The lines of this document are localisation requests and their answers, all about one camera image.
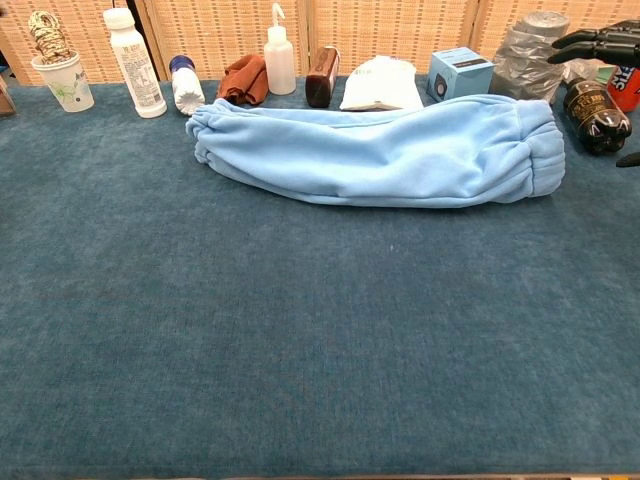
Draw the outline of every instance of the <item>blue box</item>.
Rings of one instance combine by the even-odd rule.
[[[467,47],[431,54],[427,93],[436,101],[487,93],[493,63]]]

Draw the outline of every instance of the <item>box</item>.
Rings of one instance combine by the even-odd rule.
[[[16,107],[9,96],[7,84],[0,77],[0,116],[13,115],[14,113],[16,113]]]
[[[436,101],[487,93],[493,63],[467,47],[443,50],[431,55],[427,93]]]

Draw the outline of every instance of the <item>brown cloth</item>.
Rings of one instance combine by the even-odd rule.
[[[267,68],[260,55],[245,55],[225,68],[224,73],[217,98],[222,97],[234,105],[258,105],[267,96]]]

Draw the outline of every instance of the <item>rolled sweatshirt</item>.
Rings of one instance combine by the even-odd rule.
[[[421,110],[244,109],[225,100],[187,122],[221,175],[311,203],[455,208],[548,195],[564,176],[549,105],[471,95]]]

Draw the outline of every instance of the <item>white paper cup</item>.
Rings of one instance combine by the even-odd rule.
[[[45,64],[42,57],[31,60],[31,66],[40,72],[49,90],[58,99],[66,112],[82,112],[93,107],[93,97],[89,90],[87,74],[80,63],[80,55],[73,56],[64,62]]]

